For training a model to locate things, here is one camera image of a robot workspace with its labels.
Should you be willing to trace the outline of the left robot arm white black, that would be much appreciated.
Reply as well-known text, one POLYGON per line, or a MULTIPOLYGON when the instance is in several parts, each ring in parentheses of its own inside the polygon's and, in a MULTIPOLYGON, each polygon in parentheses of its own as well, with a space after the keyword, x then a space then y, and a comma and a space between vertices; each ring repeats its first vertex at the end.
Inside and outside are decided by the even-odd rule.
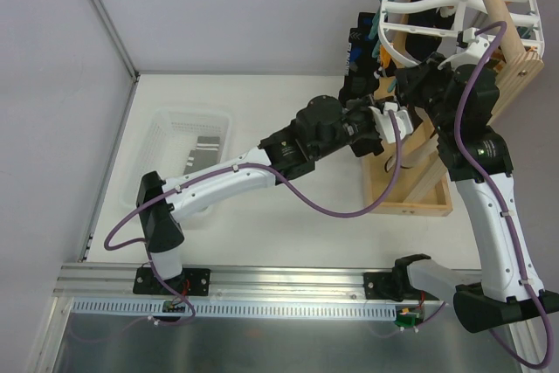
POLYGON ((178 252, 184 241, 181 223, 194 214, 251 190, 293 180, 314 171, 315 164, 350 147, 355 155, 380 154, 383 142, 393 142, 396 105, 378 105, 371 99, 345 106, 331 96, 318 96, 297 112, 281 130, 227 162, 187 175, 162 178, 145 174, 136 196, 150 264, 144 285, 155 294, 184 297, 195 284, 178 252))

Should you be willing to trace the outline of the black sock plain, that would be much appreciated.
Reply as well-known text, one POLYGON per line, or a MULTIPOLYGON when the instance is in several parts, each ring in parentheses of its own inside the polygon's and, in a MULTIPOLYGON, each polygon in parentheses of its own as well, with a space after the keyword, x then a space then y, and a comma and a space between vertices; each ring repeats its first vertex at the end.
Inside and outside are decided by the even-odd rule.
POLYGON ((376 13, 360 12, 357 26, 349 30, 344 82, 338 95, 343 106, 350 100, 373 94, 381 78, 394 75, 396 64, 392 58, 388 57, 386 64, 381 59, 377 26, 376 13))

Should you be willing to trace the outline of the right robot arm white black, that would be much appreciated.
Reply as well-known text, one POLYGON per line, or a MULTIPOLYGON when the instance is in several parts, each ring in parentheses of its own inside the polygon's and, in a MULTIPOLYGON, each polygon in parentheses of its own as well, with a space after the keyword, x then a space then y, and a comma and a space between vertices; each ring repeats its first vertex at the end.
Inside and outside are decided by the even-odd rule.
POLYGON ((396 96, 424 110, 438 134, 438 156, 466 206, 481 264, 469 280, 431 257, 396 260, 391 285, 409 299, 420 291, 450 304, 470 333, 558 310, 558 294, 540 280, 515 213, 513 164, 504 139, 489 125, 500 96, 496 74, 484 66, 452 69, 439 53, 396 70, 396 96))

